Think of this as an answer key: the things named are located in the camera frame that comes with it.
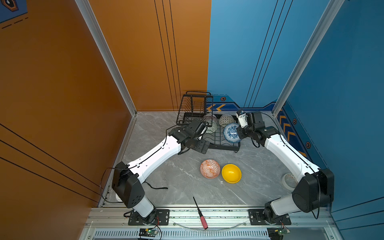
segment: pink bowl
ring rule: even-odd
[[[204,177],[213,179],[220,174],[220,165],[215,160],[205,160],[200,166],[200,172]]]

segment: black wire dish rack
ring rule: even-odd
[[[176,124],[190,124],[192,119],[203,121],[207,127],[212,127],[215,118],[218,120],[222,114],[212,114],[214,98],[209,92],[188,91],[181,99],[179,112],[177,114]],[[217,130],[211,133],[205,133],[203,139],[210,142],[209,148],[230,150],[237,152],[240,149],[240,142],[230,143],[223,135],[223,127],[217,123]]]

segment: orange wall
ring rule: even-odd
[[[0,124],[89,180],[0,125],[0,239],[77,240],[131,116],[75,1],[27,7],[0,24]]]
[[[207,90],[210,0],[90,3],[138,111],[178,110],[186,91]]]

